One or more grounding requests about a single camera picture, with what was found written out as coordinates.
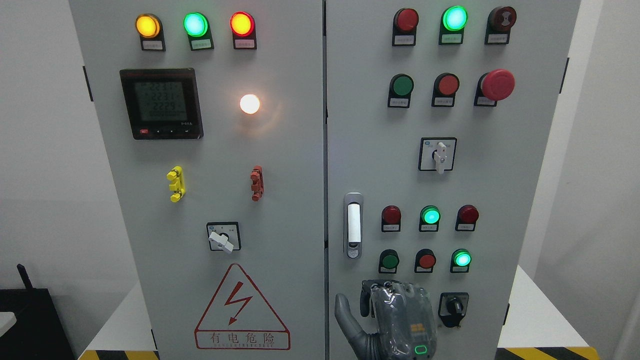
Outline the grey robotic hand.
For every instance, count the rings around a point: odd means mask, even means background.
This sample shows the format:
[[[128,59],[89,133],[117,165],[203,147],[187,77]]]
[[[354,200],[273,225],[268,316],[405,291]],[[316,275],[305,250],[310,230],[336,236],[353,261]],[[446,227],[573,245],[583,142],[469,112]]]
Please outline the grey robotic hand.
[[[359,360],[432,360],[437,331],[429,294],[411,282],[370,279],[361,283],[359,311],[373,316],[376,333],[354,318],[344,294],[334,297],[334,317]]]

